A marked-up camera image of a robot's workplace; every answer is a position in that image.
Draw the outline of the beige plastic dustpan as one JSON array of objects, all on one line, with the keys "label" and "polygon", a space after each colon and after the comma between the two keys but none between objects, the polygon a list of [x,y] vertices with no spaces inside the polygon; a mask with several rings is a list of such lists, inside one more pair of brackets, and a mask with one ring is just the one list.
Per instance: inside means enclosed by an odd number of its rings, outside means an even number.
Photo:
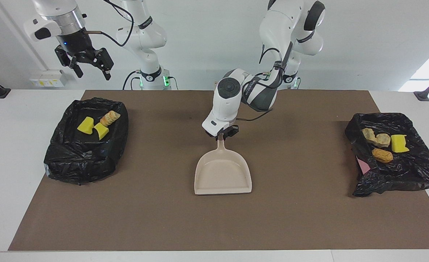
[{"label": "beige plastic dustpan", "polygon": [[217,147],[198,160],[194,175],[194,194],[233,195],[249,194],[253,190],[251,173],[246,160],[225,147],[219,135]]}]

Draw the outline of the croissant toy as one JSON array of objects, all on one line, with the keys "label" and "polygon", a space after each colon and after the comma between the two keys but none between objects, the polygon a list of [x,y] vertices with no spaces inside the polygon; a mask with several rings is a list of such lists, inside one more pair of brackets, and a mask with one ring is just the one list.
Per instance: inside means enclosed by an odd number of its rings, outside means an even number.
[{"label": "croissant toy", "polygon": [[105,127],[108,127],[113,124],[118,118],[120,118],[120,116],[121,115],[116,111],[109,111],[100,119],[100,124]]},{"label": "croissant toy", "polygon": [[370,128],[364,128],[361,130],[362,134],[364,135],[365,140],[368,143],[375,143],[377,142],[376,136],[374,134],[374,131]]}]

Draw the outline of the green and yellow sponge piece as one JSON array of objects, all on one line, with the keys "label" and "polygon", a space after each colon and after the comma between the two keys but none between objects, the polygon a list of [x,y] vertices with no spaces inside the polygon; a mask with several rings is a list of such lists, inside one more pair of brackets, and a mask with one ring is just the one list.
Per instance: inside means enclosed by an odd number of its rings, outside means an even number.
[{"label": "green and yellow sponge piece", "polygon": [[79,126],[77,127],[77,130],[84,134],[91,135],[93,133],[93,128],[94,128],[94,120],[93,118],[87,116],[85,119],[83,119],[81,124],[79,124]]}]

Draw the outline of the pale striped bread roll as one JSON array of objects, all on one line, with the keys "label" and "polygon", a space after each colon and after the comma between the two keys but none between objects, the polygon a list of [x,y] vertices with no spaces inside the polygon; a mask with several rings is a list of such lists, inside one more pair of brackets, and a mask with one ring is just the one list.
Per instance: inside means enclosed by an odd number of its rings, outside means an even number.
[{"label": "pale striped bread roll", "polygon": [[375,136],[375,146],[378,148],[387,148],[391,143],[391,136],[386,133],[379,133]]}]

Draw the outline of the brown bread roll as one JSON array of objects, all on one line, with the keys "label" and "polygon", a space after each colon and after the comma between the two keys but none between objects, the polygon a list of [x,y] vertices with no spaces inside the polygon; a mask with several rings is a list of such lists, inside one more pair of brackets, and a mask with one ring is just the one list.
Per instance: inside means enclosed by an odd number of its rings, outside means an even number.
[{"label": "brown bread roll", "polygon": [[383,150],[380,148],[374,148],[371,151],[371,154],[372,154],[374,159],[376,159],[377,161],[379,161],[381,163],[390,163],[394,159],[392,152],[386,151],[386,150]]}]

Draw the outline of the black bag lined bin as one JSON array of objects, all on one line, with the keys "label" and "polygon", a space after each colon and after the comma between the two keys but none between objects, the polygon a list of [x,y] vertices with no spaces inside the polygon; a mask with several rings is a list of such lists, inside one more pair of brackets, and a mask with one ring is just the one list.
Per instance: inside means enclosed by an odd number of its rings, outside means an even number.
[{"label": "black bag lined bin", "polygon": [[[86,117],[96,122],[109,111],[120,114],[120,118],[111,124],[103,139],[96,131],[88,135],[78,130]],[[53,131],[44,157],[45,175],[77,185],[104,179],[116,170],[127,138],[128,111],[123,102],[98,97],[75,100]]]}]

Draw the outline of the black bag over pink bin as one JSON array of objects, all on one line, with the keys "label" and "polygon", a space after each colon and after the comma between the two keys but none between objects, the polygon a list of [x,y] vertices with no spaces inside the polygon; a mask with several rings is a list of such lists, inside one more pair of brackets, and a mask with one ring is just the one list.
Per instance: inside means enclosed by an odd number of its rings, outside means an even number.
[{"label": "black bag over pink bin", "polygon": [[[393,160],[382,163],[376,160],[372,150],[376,147],[367,142],[362,132],[369,128],[375,134],[406,135],[407,152],[392,153]],[[368,171],[358,168],[353,196],[366,197],[386,191],[418,191],[429,189],[429,148],[402,113],[354,114],[345,129],[357,160],[369,166]]]}]

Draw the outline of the brown table mat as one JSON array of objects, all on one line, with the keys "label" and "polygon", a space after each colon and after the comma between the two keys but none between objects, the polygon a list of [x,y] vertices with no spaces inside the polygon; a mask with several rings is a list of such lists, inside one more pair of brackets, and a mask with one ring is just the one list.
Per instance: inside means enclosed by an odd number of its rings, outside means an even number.
[{"label": "brown table mat", "polygon": [[196,164],[216,147],[201,127],[212,91],[86,91],[121,101],[129,134],[114,174],[83,186],[44,177],[10,251],[429,249],[424,191],[354,197],[344,129],[377,112],[367,91],[280,91],[274,111],[226,141],[253,190],[196,196]]}]

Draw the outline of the white wall socket box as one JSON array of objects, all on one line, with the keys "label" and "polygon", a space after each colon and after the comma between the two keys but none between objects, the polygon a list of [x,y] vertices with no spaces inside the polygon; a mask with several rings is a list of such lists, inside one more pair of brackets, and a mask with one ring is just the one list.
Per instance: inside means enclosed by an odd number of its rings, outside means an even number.
[{"label": "white wall socket box", "polygon": [[55,87],[63,88],[68,80],[62,70],[46,70],[30,76],[30,83],[34,87]]}]

